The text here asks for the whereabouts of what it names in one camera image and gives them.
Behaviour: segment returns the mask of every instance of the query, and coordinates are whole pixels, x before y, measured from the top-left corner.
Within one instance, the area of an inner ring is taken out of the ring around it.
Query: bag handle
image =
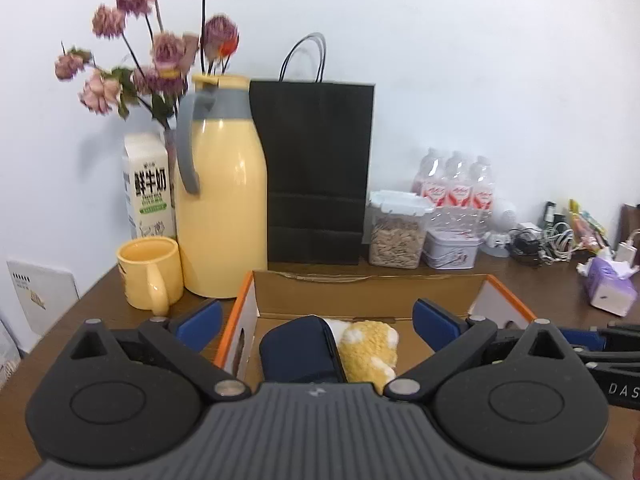
[[[291,56],[293,56],[293,53],[301,44],[308,40],[313,41],[318,46],[318,50],[320,51],[320,64],[318,65],[318,73],[316,74],[316,83],[322,82],[322,80],[324,79],[324,64],[326,63],[326,40],[322,32],[312,32],[311,34],[307,34],[293,46],[293,48],[287,54],[284,62],[282,63],[282,67],[280,68],[280,78],[278,79],[278,81],[283,81],[285,72],[287,71],[287,66],[289,65],[289,61],[291,59]]]

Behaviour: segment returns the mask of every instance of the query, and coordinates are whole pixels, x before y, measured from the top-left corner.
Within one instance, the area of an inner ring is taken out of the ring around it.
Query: yellow mug
[[[166,316],[182,297],[182,267],[178,244],[171,238],[136,238],[118,249],[118,268],[131,306]]]

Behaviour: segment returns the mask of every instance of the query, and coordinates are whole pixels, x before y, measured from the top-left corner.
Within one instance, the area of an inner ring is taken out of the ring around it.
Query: cardboard box
[[[122,163],[131,238],[175,238],[169,162],[160,138],[152,133],[125,136]]]
[[[460,317],[479,314],[503,328],[524,328],[534,314],[490,274],[466,276],[319,276],[250,272],[223,331],[214,364],[252,388],[263,380],[258,346],[272,328],[299,316],[380,320],[399,333],[402,374],[433,354],[414,332],[412,309],[428,298]]]

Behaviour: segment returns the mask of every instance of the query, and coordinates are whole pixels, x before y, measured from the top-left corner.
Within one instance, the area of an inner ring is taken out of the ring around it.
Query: wooden desk
[[[357,266],[312,266],[302,264],[270,264],[271,270],[316,274],[433,274],[429,267],[396,270],[372,267],[365,262]],[[605,326],[615,316],[588,305],[575,264],[554,264],[540,268],[521,266],[511,259],[491,258],[480,254],[473,270],[466,273],[489,273],[498,277],[531,310],[559,326],[588,328]],[[640,276],[636,279],[640,287]],[[202,299],[186,292],[172,307],[177,315],[200,303]],[[225,319],[231,308],[225,302]],[[0,392],[0,478],[19,480],[40,462],[24,424],[24,409],[44,373],[57,357],[78,326],[87,318],[100,317],[111,328],[131,328],[148,317],[147,312],[131,308],[123,295],[120,277],[115,269],[108,272],[53,327],[18,368]],[[640,306],[626,318],[640,322]],[[203,352],[212,358],[217,348],[214,340]],[[607,434],[600,444],[594,462],[616,480],[631,478],[633,437],[638,426],[638,412],[622,408],[610,409]]]

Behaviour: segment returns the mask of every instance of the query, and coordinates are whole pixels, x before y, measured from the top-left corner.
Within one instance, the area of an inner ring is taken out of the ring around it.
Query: mug handle
[[[156,264],[146,266],[146,288],[151,298],[151,311],[154,316],[166,316],[169,313],[169,296]]]

